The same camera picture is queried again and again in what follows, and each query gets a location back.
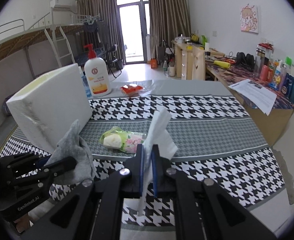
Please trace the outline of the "glass balcony door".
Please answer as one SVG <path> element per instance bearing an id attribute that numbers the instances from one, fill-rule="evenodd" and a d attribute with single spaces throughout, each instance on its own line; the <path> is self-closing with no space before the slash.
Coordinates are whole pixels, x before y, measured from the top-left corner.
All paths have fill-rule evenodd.
<path id="1" fill-rule="evenodd" d="M 124 42 L 125 63 L 148 61 L 149 0 L 117 0 Z"/>

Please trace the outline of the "green floral tissue pack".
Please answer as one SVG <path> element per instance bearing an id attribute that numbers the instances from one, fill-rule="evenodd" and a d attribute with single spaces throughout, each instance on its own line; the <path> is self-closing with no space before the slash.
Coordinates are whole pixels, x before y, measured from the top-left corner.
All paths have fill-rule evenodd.
<path id="1" fill-rule="evenodd" d="M 114 126 L 101 135 L 99 143 L 105 148 L 134 154 L 138 145 L 142 144 L 146 137 L 145 133 L 124 131 L 120 127 Z"/>

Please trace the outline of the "brown curtain right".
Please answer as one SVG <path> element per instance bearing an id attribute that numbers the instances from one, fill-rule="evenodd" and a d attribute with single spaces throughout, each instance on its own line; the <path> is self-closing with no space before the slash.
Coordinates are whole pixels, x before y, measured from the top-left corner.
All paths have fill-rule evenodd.
<path id="1" fill-rule="evenodd" d="M 187 0 L 149 0 L 150 53 L 158 56 L 163 41 L 170 43 L 179 34 L 191 34 L 190 14 Z"/>

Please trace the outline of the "wooden desk with drawers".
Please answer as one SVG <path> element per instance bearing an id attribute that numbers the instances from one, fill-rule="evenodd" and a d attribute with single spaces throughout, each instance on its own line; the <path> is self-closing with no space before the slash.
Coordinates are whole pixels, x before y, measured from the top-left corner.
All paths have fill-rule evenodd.
<path id="1" fill-rule="evenodd" d="M 177 43 L 176 41 L 172 41 L 172 45 L 174 46 L 176 76 L 181 80 L 192 80 L 192 49 L 193 47 L 198 46 L 193 44 Z"/>

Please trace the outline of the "metal bunk bed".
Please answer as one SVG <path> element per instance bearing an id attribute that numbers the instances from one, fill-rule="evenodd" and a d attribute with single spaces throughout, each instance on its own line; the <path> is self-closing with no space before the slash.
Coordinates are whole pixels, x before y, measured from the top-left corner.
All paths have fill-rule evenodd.
<path id="1" fill-rule="evenodd" d="M 70 58 L 75 63 L 74 53 L 69 35 L 76 35 L 83 31 L 84 25 L 90 25 L 100 19 L 100 15 L 81 15 L 69 12 L 71 24 L 55 23 L 54 10 L 45 14 L 29 28 L 26 28 L 24 19 L 19 18 L 0 25 L 0 61 L 10 55 L 23 50 L 26 54 L 29 69 L 33 78 L 35 73 L 30 61 L 29 47 L 48 41 L 59 67 L 62 60 Z"/>

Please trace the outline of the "brown curtain left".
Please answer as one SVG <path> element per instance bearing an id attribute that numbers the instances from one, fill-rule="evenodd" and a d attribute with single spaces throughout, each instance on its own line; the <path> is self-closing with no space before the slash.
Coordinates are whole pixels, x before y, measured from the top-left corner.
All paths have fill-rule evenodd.
<path id="1" fill-rule="evenodd" d="M 116 44 L 116 58 L 124 60 L 125 50 L 117 1 L 76 0 L 76 8 L 80 15 L 99 18 L 90 27 L 90 31 L 85 33 L 85 42 L 94 44 L 94 48 L 103 47 L 105 50 Z"/>

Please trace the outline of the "blue water bottle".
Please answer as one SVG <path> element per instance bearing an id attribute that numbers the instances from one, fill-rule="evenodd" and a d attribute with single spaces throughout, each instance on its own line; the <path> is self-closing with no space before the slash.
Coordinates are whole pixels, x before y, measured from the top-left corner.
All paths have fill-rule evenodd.
<path id="1" fill-rule="evenodd" d="M 88 98 L 91 98 L 92 94 L 91 94 L 90 87 L 88 85 L 87 77 L 86 77 L 85 73 L 82 71 L 82 68 L 80 66 L 79 66 L 79 72 L 80 72 L 82 83 L 83 83 L 83 86 L 84 86 L 84 89 L 85 89 L 86 96 Z"/>

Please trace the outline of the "white lotion pump bottle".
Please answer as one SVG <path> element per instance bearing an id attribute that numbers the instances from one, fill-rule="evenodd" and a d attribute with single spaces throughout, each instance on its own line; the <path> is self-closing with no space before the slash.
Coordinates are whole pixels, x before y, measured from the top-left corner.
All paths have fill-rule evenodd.
<path id="1" fill-rule="evenodd" d="M 112 88 L 105 61 L 97 57 L 92 43 L 85 45 L 84 48 L 88 48 L 88 60 L 84 65 L 84 70 L 92 97 L 110 94 Z"/>

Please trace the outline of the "white paper sheets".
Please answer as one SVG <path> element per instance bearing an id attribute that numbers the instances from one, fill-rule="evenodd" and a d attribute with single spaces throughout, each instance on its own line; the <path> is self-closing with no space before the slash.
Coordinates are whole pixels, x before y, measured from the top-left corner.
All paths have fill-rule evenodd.
<path id="1" fill-rule="evenodd" d="M 228 86 L 254 103 L 265 115 L 270 115 L 277 95 L 251 79 Z"/>

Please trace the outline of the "dark blue box on desk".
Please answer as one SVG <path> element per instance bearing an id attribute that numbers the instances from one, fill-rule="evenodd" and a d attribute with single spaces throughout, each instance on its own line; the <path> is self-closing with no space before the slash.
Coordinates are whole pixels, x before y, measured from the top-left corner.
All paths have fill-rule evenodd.
<path id="1" fill-rule="evenodd" d="M 286 74 L 283 85 L 280 92 L 294 104 L 294 77 L 290 74 Z"/>

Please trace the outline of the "wooden smiley chair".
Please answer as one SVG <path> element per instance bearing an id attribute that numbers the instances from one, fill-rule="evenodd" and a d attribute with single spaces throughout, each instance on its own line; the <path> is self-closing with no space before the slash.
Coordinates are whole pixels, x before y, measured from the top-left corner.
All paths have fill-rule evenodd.
<path id="1" fill-rule="evenodd" d="M 192 49 L 193 65 L 192 65 L 192 79 L 205 80 L 205 53 L 204 50 L 193 47 Z"/>

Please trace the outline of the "white tissue stack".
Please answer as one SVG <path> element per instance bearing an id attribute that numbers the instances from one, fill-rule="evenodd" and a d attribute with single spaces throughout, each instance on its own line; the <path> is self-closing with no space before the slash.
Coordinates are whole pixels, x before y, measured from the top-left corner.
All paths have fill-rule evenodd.
<path id="1" fill-rule="evenodd" d="M 159 155 L 165 159 L 171 160 L 178 150 L 171 135 L 166 130 L 169 121 L 171 120 L 171 113 L 163 106 L 160 110 L 156 110 L 150 123 L 147 137 L 143 142 L 144 149 L 144 167 L 143 167 L 143 191 L 142 196 L 138 201 L 137 211 L 138 216 L 143 215 L 143 209 L 146 203 L 147 188 L 155 178 L 153 175 L 152 166 L 152 148 L 154 145 L 158 146 Z"/>

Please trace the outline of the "yellow roll on desk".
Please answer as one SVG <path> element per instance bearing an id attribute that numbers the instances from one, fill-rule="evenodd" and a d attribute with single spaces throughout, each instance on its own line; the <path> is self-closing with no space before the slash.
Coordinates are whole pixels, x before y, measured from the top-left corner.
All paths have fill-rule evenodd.
<path id="1" fill-rule="evenodd" d="M 224 69 L 229 69 L 231 67 L 231 64 L 229 62 L 226 62 L 226 61 L 218 61 L 218 60 L 215 60 L 213 62 L 213 64 L 221 67 L 221 68 L 224 68 Z"/>

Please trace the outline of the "grey sock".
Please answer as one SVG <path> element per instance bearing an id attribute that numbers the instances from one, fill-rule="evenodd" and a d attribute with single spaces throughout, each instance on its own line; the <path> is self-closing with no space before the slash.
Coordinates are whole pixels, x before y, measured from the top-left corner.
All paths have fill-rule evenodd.
<path id="1" fill-rule="evenodd" d="M 79 120 L 75 120 L 68 132 L 59 140 L 56 150 L 45 164 L 48 166 L 67 157 L 76 160 L 75 168 L 57 176 L 54 184 L 78 185 L 85 179 L 93 179 L 96 174 L 91 150 L 87 142 L 80 136 L 80 131 Z"/>

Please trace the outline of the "red snack packet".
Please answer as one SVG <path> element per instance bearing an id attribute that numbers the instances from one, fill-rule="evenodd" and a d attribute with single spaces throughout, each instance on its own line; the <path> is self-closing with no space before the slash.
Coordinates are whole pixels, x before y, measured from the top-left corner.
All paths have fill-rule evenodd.
<path id="1" fill-rule="evenodd" d="M 141 85 L 132 83 L 129 85 L 123 85 L 122 87 L 120 87 L 120 90 L 122 91 L 124 95 L 134 96 L 142 92 L 144 90 L 144 87 Z"/>

